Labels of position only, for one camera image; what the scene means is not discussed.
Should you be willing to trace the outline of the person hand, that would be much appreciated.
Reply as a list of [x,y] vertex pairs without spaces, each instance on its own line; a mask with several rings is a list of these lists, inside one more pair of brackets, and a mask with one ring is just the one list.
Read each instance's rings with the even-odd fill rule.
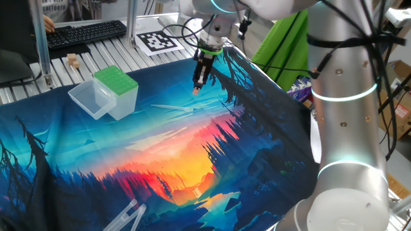
[[48,16],[43,15],[44,25],[46,33],[54,33],[55,32],[55,24]]

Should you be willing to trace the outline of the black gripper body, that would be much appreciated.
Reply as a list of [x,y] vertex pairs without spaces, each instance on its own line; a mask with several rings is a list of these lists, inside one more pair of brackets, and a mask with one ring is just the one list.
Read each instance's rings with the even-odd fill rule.
[[203,76],[209,76],[215,56],[208,53],[199,52],[194,56],[194,60],[197,62],[194,75],[200,76],[202,74]]

